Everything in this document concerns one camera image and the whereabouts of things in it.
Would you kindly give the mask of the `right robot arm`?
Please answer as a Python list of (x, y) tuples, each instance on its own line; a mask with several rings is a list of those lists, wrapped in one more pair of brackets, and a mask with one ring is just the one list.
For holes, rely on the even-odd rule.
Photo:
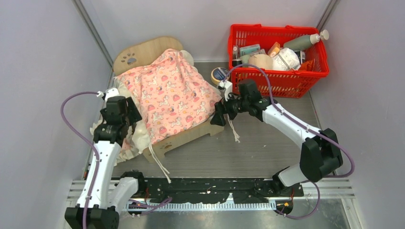
[(216, 102), (213, 125), (225, 126), (225, 116), (232, 121), (238, 113), (249, 113), (290, 138), (301, 150), (299, 163), (273, 175), (273, 191), (286, 195), (292, 185), (304, 181), (318, 182), (343, 164), (341, 150), (336, 146), (337, 136), (331, 129), (320, 130), (296, 118), (270, 97), (259, 92), (256, 83), (242, 80), (239, 94), (232, 93), (230, 81), (220, 82), (218, 89), (224, 97)]

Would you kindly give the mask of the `wooden pet bed frame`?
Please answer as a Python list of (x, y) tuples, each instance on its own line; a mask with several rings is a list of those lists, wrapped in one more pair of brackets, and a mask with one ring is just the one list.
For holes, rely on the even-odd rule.
[[(132, 68), (152, 64), (167, 49), (181, 51), (187, 62), (195, 67), (192, 56), (183, 49), (182, 44), (177, 39), (163, 36), (124, 49), (114, 61), (113, 70), (116, 75), (115, 78)], [(145, 155), (148, 161), (157, 163), (164, 157), (167, 151), (177, 148), (203, 135), (215, 135), (221, 132), (222, 128), (211, 125), (209, 123), (210, 119), (211, 116), (199, 125), (158, 141), (155, 144), (149, 145), (148, 148), (143, 150), (142, 154)]]

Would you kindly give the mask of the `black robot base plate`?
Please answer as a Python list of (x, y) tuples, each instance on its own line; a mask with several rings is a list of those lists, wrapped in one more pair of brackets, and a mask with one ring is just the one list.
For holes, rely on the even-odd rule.
[(265, 203), (269, 198), (302, 197), (299, 184), (279, 187), (270, 178), (146, 178), (141, 182), (135, 198), (161, 203), (171, 198), (172, 203), (216, 204), (232, 197), (234, 203)]

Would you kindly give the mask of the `pink unicorn mattress cushion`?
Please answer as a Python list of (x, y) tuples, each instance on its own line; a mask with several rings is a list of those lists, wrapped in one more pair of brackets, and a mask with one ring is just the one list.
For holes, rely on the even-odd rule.
[(131, 139), (140, 152), (205, 122), (221, 99), (218, 90), (174, 49), (150, 65), (122, 73), (115, 84), (122, 95), (132, 98), (142, 116)]

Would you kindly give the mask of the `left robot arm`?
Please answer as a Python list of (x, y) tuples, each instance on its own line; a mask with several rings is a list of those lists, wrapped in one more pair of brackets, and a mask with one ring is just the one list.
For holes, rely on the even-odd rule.
[(105, 97), (106, 107), (100, 113), (102, 123), (93, 133), (90, 146), (94, 156), (85, 186), (74, 207), (68, 207), (64, 217), (73, 229), (116, 229), (120, 213), (129, 199), (142, 197), (146, 184), (140, 172), (122, 177), (109, 193), (113, 167), (129, 127), (142, 119), (133, 100), (124, 96)]

